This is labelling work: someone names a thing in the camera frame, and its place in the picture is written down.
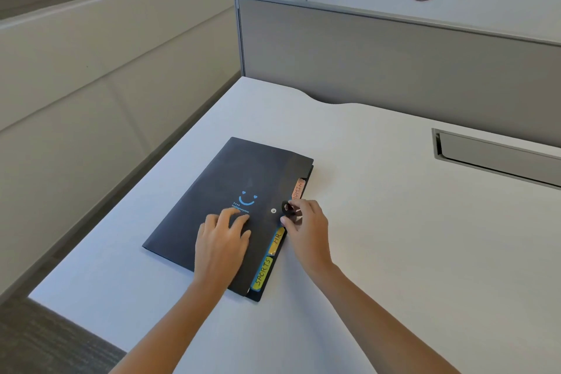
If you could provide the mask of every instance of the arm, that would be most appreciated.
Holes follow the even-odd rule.
[[[396,320],[331,261],[328,221],[316,201],[293,200],[302,225],[283,217],[298,260],[331,302],[379,374],[459,374],[442,356]]]
[[[110,374],[171,374],[202,323],[217,305],[242,264],[250,231],[240,237],[249,215],[228,228],[235,208],[209,214],[195,245],[193,282],[167,314],[111,370]]]

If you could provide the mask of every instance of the finger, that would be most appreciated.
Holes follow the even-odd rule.
[[[247,231],[245,231],[242,235],[242,245],[241,245],[241,251],[242,254],[245,256],[245,252],[247,251],[247,246],[249,246],[249,237],[251,236],[251,231],[248,229]]]
[[[220,216],[218,217],[218,222],[216,224],[219,228],[226,228],[228,229],[230,226],[230,217],[233,214],[238,214],[240,211],[234,207],[225,208],[220,212]]]
[[[216,228],[216,222],[218,221],[217,214],[209,214],[205,219],[205,231],[212,231]]]
[[[323,210],[321,209],[321,207],[319,206],[316,200],[308,200],[308,202],[310,203],[310,206],[312,207],[314,213],[318,213],[318,214],[323,213]]]
[[[230,228],[230,231],[235,231],[236,233],[241,234],[243,224],[245,222],[247,222],[248,219],[249,219],[249,214],[244,214],[243,216],[238,216],[236,218],[236,220],[234,221],[234,223],[232,224],[232,227]]]
[[[286,231],[288,232],[289,236],[297,233],[296,225],[286,216],[281,217],[280,222],[282,223],[282,226],[284,226],[284,229],[286,229]]]
[[[202,232],[205,230],[205,224],[201,224],[199,227],[199,232],[197,232],[197,240],[202,236]]]
[[[310,206],[310,203],[307,200],[290,200],[289,203],[292,207],[299,208],[304,216],[308,216],[314,213],[312,207]]]

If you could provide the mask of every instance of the forearm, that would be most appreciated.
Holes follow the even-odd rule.
[[[313,281],[331,302],[378,374],[458,374],[333,265]]]
[[[222,292],[192,284],[110,374],[171,374]]]

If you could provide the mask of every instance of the left hand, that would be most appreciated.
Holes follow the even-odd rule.
[[[220,216],[209,214],[205,223],[201,224],[195,244],[193,284],[222,295],[234,279],[251,235],[251,231],[245,231],[240,236],[249,214],[238,217],[232,227],[228,227],[230,217],[238,213],[240,211],[236,208],[225,208]]]

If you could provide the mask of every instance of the expandable file folder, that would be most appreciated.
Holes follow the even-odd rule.
[[[286,236],[282,202],[301,196],[313,163],[291,151],[230,138],[143,247],[193,271],[199,225],[207,214],[238,208],[250,215],[242,233],[250,229],[251,237],[228,288],[258,302]]]

